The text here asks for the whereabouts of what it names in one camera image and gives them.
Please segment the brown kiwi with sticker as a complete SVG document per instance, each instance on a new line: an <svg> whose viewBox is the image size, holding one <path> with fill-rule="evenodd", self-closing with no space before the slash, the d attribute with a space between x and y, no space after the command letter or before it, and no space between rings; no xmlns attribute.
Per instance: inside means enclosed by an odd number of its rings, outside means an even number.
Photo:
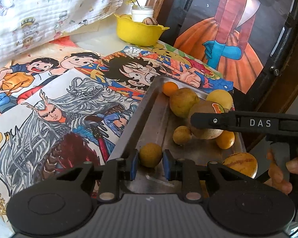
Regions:
<svg viewBox="0 0 298 238"><path fill-rule="evenodd" d="M188 126L191 132L198 139L210 140L217 138L223 130L210 128L210 123L214 117L208 114L221 114L225 113L225 109L216 102L200 100L194 104L189 111L187 118Z"/></svg>

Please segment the small round brown longan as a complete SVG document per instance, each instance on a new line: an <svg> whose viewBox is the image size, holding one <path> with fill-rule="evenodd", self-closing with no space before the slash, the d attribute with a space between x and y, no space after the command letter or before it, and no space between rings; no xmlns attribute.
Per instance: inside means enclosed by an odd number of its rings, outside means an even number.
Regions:
<svg viewBox="0 0 298 238"><path fill-rule="evenodd" d="M162 148L156 143L147 143L139 151L139 159L143 166L147 168L156 167L163 157Z"/></svg>

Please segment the small orange kumquat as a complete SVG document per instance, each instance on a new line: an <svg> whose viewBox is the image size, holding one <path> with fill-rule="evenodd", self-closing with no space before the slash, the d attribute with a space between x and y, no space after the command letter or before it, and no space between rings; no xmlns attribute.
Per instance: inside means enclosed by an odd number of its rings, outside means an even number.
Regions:
<svg viewBox="0 0 298 238"><path fill-rule="evenodd" d="M162 87L163 93L168 97L170 97L178 89L178 85L174 82L165 82Z"/></svg>

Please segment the orange kumquat near melon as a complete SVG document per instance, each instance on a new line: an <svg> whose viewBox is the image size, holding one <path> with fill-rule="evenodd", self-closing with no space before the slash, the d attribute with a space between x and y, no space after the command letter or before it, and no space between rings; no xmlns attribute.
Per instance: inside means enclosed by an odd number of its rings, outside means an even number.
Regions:
<svg viewBox="0 0 298 238"><path fill-rule="evenodd" d="M230 131L223 131L220 136L215 139L216 144L221 149L229 149L235 143L235 134Z"/></svg>

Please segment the small yellow lemon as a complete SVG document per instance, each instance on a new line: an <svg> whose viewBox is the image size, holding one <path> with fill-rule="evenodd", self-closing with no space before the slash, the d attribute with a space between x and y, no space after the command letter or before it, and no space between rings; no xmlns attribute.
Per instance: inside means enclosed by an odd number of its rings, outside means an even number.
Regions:
<svg viewBox="0 0 298 238"><path fill-rule="evenodd" d="M220 104L223 108L230 110L233 106L233 99L230 93L225 90L213 90L206 97L207 101L212 101Z"/></svg>

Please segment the small brown round fruit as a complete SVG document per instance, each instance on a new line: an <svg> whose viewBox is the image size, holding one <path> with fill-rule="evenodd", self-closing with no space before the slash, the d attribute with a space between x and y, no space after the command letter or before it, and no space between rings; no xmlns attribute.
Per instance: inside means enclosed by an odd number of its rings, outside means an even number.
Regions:
<svg viewBox="0 0 298 238"><path fill-rule="evenodd" d="M192 133L187 126L179 126L173 132L173 141L177 145L185 145L191 141Z"/></svg>

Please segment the striped pepino on tray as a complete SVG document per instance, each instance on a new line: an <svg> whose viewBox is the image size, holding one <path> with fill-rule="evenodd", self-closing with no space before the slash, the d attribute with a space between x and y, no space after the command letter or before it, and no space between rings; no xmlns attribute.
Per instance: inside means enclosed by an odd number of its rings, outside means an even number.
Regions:
<svg viewBox="0 0 298 238"><path fill-rule="evenodd" d="M257 160L249 153L231 154L222 164L251 178L255 178L257 174Z"/></svg>

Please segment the large yellow-green pear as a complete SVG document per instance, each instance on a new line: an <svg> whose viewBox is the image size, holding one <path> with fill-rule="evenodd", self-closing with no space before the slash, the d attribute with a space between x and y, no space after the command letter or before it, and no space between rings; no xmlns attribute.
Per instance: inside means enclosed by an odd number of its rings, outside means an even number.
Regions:
<svg viewBox="0 0 298 238"><path fill-rule="evenodd" d="M180 118L187 118L192 106L199 102L199 97L190 88L180 88L169 98L171 111Z"/></svg>

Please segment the silver dragon warrior drawing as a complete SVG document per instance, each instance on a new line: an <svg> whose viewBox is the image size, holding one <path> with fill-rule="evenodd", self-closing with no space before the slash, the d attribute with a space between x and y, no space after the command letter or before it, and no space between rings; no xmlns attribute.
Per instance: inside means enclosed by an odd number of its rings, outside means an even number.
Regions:
<svg viewBox="0 0 298 238"><path fill-rule="evenodd" d="M72 69L0 116L0 218L17 192L84 161L104 164L138 106Z"/></svg>

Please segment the orange dress girl painting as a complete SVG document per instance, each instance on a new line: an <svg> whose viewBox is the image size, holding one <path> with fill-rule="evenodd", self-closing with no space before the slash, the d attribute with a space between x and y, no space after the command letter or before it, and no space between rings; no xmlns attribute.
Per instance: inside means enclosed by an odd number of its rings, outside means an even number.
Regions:
<svg viewBox="0 0 298 238"><path fill-rule="evenodd" d="M174 46L248 92L273 56L294 0L193 0Z"/></svg>

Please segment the striped pepino in bowl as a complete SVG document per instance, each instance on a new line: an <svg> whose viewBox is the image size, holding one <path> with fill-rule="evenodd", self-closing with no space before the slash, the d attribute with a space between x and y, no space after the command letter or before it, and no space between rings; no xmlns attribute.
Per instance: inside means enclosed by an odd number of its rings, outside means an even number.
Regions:
<svg viewBox="0 0 298 238"><path fill-rule="evenodd" d="M153 17L147 17L142 21L143 24L146 25L158 25L158 22L155 18Z"/></svg>

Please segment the yellow plastic bowl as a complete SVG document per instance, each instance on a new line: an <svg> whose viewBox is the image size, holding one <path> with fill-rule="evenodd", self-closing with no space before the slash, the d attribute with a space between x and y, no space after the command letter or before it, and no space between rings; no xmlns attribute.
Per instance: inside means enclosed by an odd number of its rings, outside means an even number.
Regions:
<svg viewBox="0 0 298 238"><path fill-rule="evenodd" d="M134 22L131 19L121 18L120 15L114 14L117 27L116 34L122 41L137 46L153 46L161 35L169 29L163 25L146 25Z"/></svg>

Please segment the two boys cartoon drawing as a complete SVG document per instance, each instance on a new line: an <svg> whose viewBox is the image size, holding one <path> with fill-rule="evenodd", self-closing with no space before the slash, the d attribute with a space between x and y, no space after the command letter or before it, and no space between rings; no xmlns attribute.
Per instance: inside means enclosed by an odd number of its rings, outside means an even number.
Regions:
<svg viewBox="0 0 298 238"><path fill-rule="evenodd" d="M90 69L100 53L77 46L67 36L34 48L0 68L0 116L63 73Z"/></svg>

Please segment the white jar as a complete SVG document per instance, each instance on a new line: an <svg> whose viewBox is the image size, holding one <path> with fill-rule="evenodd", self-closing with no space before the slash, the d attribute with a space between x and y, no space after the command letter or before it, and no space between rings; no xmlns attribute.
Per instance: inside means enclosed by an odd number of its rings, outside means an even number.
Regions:
<svg viewBox="0 0 298 238"><path fill-rule="evenodd" d="M145 18L153 17L153 13L152 7L134 5L131 10L131 17L134 22L142 23Z"/></svg>

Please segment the white printed cartoon cloth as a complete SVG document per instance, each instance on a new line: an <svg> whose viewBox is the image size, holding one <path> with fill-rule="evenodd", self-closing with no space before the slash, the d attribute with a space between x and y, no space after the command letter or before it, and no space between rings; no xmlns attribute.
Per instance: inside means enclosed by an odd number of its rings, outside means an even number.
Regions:
<svg viewBox="0 0 298 238"><path fill-rule="evenodd" d="M130 12L130 0L0 0L0 65L62 36L111 33L113 15Z"/></svg>

